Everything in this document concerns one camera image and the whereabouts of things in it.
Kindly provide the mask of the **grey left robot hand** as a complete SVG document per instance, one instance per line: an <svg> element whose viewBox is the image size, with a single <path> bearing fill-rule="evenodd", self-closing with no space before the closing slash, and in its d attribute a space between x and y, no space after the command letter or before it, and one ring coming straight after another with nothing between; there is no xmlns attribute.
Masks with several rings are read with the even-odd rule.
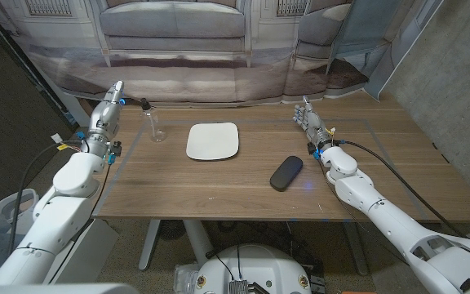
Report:
<svg viewBox="0 0 470 294"><path fill-rule="evenodd" d="M95 107L91 116L86 139L82 142L84 153L105 156L108 143L119 130L119 118L124 105L123 81L115 82L106 92L104 99Z"/></svg>

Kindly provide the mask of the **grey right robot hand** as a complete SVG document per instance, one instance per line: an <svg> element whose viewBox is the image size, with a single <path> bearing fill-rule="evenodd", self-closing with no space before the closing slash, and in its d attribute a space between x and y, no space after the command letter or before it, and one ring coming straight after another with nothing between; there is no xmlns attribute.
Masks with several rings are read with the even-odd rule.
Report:
<svg viewBox="0 0 470 294"><path fill-rule="evenodd" d="M303 101L304 106L295 106L293 121L305 131L311 144L320 151L325 151L334 145L333 135L313 109L307 96L303 96Z"/></svg>

